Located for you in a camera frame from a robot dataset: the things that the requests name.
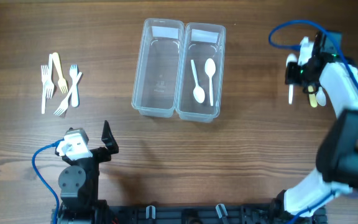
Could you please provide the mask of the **white plastic spoon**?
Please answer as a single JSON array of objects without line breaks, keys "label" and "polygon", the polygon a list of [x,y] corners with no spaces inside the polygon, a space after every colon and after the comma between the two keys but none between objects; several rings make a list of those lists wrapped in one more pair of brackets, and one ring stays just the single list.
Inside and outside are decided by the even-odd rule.
[{"label": "white plastic spoon", "polygon": [[198,83],[198,76],[196,72],[195,62],[191,60],[191,70],[195,81],[195,88],[193,89],[193,96],[198,103],[203,103],[205,100],[205,92]]},{"label": "white plastic spoon", "polygon": [[[289,54],[287,57],[287,66],[290,62],[297,62],[298,59],[295,54]],[[293,85],[288,85],[288,104],[291,105],[293,102]]]},{"label": "white plastic spoon", "polygon": [[320,106],[326,105],[326,95],[324,94],[323,87],[319,87],[316,93],[316,101]]},{"label": "white plastic spoon", "polygon": [[213,106],[213,76],[216,72],[216,64],[212,58],[208,58],[204,65],[204,71],[209,78],[209,102]]}]

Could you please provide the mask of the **yellow plastic spoon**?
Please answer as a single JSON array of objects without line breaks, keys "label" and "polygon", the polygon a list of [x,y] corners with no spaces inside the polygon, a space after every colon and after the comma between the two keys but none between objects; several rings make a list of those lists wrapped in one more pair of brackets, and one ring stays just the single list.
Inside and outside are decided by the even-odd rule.
[{"label": "yellow plastic spoon", "polygon": [[308,86],[308,98],[309,98],[309,102],[312,108],[316,108],[318,106],[318,102],[316,100],[316,95],[314,93],[314,87],[312,85]]}]

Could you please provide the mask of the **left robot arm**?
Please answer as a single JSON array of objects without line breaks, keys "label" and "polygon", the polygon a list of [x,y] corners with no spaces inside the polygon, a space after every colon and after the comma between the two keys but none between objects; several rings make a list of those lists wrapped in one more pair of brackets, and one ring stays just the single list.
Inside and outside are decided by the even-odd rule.
[{"label": "left robot arm", "polygon": [[119,152],[108,121],[104,121],[101,140],[103,147],[89,149],[85,130],[70,128],[58,143],[55,154],[69,166],[58,178],[62,203],[56,209],[55,223],[118,222],[107,201],[98,198],[99,165]]}]

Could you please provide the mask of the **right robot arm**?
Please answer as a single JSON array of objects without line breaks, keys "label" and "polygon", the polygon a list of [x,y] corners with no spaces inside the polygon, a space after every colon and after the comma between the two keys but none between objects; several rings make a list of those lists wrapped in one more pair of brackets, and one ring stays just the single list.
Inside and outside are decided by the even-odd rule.
[{"label": "right robot arm", "polygon": [[296,186],[281,191],[270,204],[268,217],[295,223],[340,196],[358,197],[358,68],[347,59],[322,53],[309,58],[287,57],[286,83],[309,77],[331,101],[336,121],[316,155],[315,168]]}]

